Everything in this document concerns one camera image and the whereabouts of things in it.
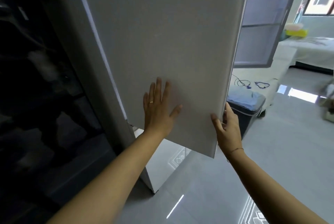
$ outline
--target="bracelet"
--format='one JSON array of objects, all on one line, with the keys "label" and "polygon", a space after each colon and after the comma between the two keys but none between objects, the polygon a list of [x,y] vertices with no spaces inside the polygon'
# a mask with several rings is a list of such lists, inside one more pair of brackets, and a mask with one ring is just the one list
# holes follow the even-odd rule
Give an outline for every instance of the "bracelet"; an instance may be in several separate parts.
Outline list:
[{"label": "bracelet", "polygon": [[242,147],[237,147],[236,149],[232,150],[231,152],[229,152],[227,155],[231,155],[234,151],[238,150],[238,149],[242,149],[244,150]]}]

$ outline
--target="tiled floor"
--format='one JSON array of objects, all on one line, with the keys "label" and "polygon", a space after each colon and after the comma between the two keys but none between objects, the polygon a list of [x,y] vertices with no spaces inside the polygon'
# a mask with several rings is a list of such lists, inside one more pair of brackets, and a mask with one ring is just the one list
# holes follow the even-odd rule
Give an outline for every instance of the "tiled floor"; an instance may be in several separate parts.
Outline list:
[{"label": "tiled floor", "polygon": [[[300,91],[318,94],[330,79],[289,69],[282,80],[284,94],[277,93],[243,145],[284,188],[334,223],[334,124],[322,119],[316,104],[300,99],[310,99]],[[247,200],[247,191],[219,149],[215,159],[192,151],[154,196],[139,181],[117,223],[238,224]]]}]

